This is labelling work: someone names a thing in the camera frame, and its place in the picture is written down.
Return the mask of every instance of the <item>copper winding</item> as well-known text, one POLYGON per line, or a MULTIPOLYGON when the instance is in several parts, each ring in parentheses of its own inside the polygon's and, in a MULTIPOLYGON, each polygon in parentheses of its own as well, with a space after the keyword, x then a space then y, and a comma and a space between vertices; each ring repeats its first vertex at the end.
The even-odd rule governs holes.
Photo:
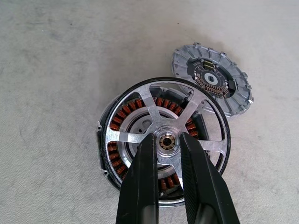
POLYGON ((177 175, 177 174, 174 174, 172 177, 173 177, 174 182, 175 182, 176 184, 180 184, 180 182, 179 182, 179 178, 178 178, 178 175, 177 175))
POLYGON ((190 123, 192 123, 192 119, 191 119, 191 118, 189 118, 189 119, 187 120, 186 125, 188 125, 188 124, 190 124, 190 123))
POLYGON ((127 169, 127 167, 125 165, 122 165, 121 167, 119 167, 116 172, 118 175, 122 174, 123 171, 125 171, 127 169))
POLYGON ((118 111, 117 115, 120 116, 121 118, 125 119, 126 118, 126 114, 123 111, 118 111))
POLYGON ((116 122, 116 123, 118 123, 118 124, 122 123, 122 119, 119 119, 118 117, 114 117, 113 121, 116 122))
POLYGON ((168 185, 169 185, 170 188, 173 188, 173 187, 174 187, 172 178, 171 178, 170 176, 167 178, 167 182, 168 182, 168 185))
POLYGON ((162 101, 163 101, 162 98, 160 98, 160 97, 157 98, 157 103, 156 103, 157 106, 162 106, 162 101))
POLYGON ((130 113, 131 113, 131 110, 130 110, 130 108, 129 108, 127 105, 125 105, 125 106, 123 107, 123 110, 124 110, 127 114, 130 114, 130 113))
POLYGON ((161 190, 167 190, 166 183, 165 183, 164 179, 161 180, 161 190))
POLYGON ((142 107, 142 101, 140 99, 136 100, 136 104, 138 108, 142 107))
POLYGON ((110 128, 111 128, 112 130, 118 131, 120 127, 119 127, 119 125, 116 125, 116 124, 111 123, 111 124, 110 124, 110 128))
POLYGON ((175 103, 171 103, 169 109, 170 109, 171 111, 174 111, 174 109, 176 108, 176 106, 177 106, 177 104, 175 104, 175 103))
POLYGON ((116 159, 116 158, 118 158, 118 157, 119 157, 118 153, 113 153, 113 154, 110 154, 110 155, 109 155, 109 158, 110 158, 111 160, 114 160, 114 159, 116 159))
POLYGON ((197 131, 190 131, 189 134, 190 134, 192 137, 196 137, 196 136, 198 136, 197 131))
POLYGON ((136 110, 136 106, 134 102, 129 103, 129 106, 131 107, 131 109, 134 111, 136 110))
POLYGON ((112 166, 115 168, 115 167, 117 167, 117 166, 119 166, 121 164, 122 164, 122 161, 121 160, 117 160, 117 161, 115 161, 115 162, 112 163, 112 166))
POLYGON ((169 104, 170 104, 170 101, 167 100, 167 99, 165 99, 165 100, 164 100, 164 105, 163 105, 163 106, 164 106, 165 108, 168 108, 169 104))
POLYGON ((117 150, 117 146, 108 146, 108 152, 113 152, 117 150))
POLYGON ((195 126, 195 124, 192 123, 192 124, 186 126, 186 128, 187 128, 188 131, 191 131, 191 130, 195 130, 196 126, 195 126))
POLYGON ((176 115, 180 115, 180 113, 181 113, 182 111, 183 111, 183 108, 180 107, 180 106, 178 106, 178 107, 175 109, 174 113, 175 113, 176 115))

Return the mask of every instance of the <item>central hub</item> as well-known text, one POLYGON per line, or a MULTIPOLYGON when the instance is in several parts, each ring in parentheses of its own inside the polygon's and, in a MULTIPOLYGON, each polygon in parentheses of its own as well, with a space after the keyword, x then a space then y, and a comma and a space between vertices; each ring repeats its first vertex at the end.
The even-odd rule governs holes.
POLYGON ((164 134, 160 138, 160 146, 165 150, 172 150, 175 146, 176 141, 171 134, 164 134))
POLYGON ((158 157, 175 156, 179 149, 179 132, 173 127, 162 127, 156 132, 157 154, 158 157))

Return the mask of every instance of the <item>metal cover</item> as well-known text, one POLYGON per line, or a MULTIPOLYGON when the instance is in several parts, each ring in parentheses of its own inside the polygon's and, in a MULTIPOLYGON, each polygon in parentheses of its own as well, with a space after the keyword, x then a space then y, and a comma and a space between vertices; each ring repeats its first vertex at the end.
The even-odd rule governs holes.
MULTIPOLYGON (((198 42, 175 50, 172 72, 175 77, 192 81, 210 93, 227 117, 246 112, 253 103, 247 74, 225 53, 198 42)), ((185 87, 182 89, 186 94, 190 91, 185 87)), ((209 106, 204 109, 213 112, 209 106)))

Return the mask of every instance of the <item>mounting hole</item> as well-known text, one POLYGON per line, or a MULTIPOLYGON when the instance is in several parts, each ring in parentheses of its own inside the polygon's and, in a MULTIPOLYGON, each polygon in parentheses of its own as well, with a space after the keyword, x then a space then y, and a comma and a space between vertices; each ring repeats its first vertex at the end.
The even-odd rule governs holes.
POLYGON ((165 138, 163 140, 163 144, 166 145, 166 146, 170 146, 172 143, 171 139, 170 138, 165 138))

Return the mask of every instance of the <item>black outer ring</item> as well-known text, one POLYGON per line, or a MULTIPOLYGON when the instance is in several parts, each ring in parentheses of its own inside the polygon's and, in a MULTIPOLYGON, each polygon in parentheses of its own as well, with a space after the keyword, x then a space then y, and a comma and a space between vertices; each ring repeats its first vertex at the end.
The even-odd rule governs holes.
MULTIPOLYGON (((223 163, 223 166, 221 168, 221 170, 219 171, 219 173, 222 175, 227 164, 228 164, 228 158, 229 158, 229 154, 230 154, 230 145, 231 145, 231 137, 230 137, 230 130, 229 130, 229 126, 228 126, 228 120, 226 119, 225 115, 224 115, 224 112, 223 110, 221 109, 220 105, 216 102, 215 99, 213 99, 213 97, 207 92, 205 91, 204 89, 202 89, 201 87, 199 87, 198 85, 190 82, 190 81, 187 81, 187 80, 184 80, 184 79, 181 79, 181 78, 175 78, 175 77, 158 77, 158 78, 151 78, 151 79, 147 79, 147 80, 144 80, 140 83, 137 83, 135 85, 133 85, 132 87, 130 87, 129 89, 127 89, 123 94, 121 94, 112 104, 112 106, 110 107, 110 110, 109 110, 109 113, 107 114, 106 116, 106 119, 105 119, 105 123, 102 127, 102 133, 101 133, 101 138, 100 138, 100 149, 102 150, 102 152, 100 152, 100 155, 102 155, 103 159, 104 159, 104 163, 105 163, 105 166, 106 166, 106 169, 108 170, 108 173, 109 174, 112 174, 113 171, 111 170, 110 166, 109 166, 109 162, 108 162, 108 158, 107 158, 107 155, 106 155, 106 152, 105 152, 105 135, 106 135, 106 129, 107 129, 107 126, 109 126, 108 124, 108 120, 109 118, 112 116, 112 113, 113 111, 116 109, 117 107, 117 104, 123 99, 125 98, 131 91, 133 91, 134 89, 142 86, 142 85, 145 85, 145 84, 148 84, 148 83, 152 83, 152 82, 156 82, 156 81, 175 81, 175 82, 181 82, 181 83, 185 83, 185 84, 188 84, 192 87, 194 87, 195 89, 198 89, 199 91, 203 92, 205 95, 207 95, 207 97, 214 103, 214 105, 217 107, 218 111, 220 112, 220 115, 223 119, 223 122, 224 122, 224 125, 225 127, 224 128, 224 131, 226 131, 227 133, 227 138, 228 138, 228 148, 227 148, 227 153, 226 153, 226 157, 224 158, 224 163, 223 163)), ((117 180, 117 178, 114 177, 114 175, 109 175, 110 178, 115 182, 115 184, 120 188, 121 187, 121 183, 117 180)), ((180 206, 180 205, 183 205, 184 203, 177 203, 177 204, 172 204, 170 206, 180 206)))

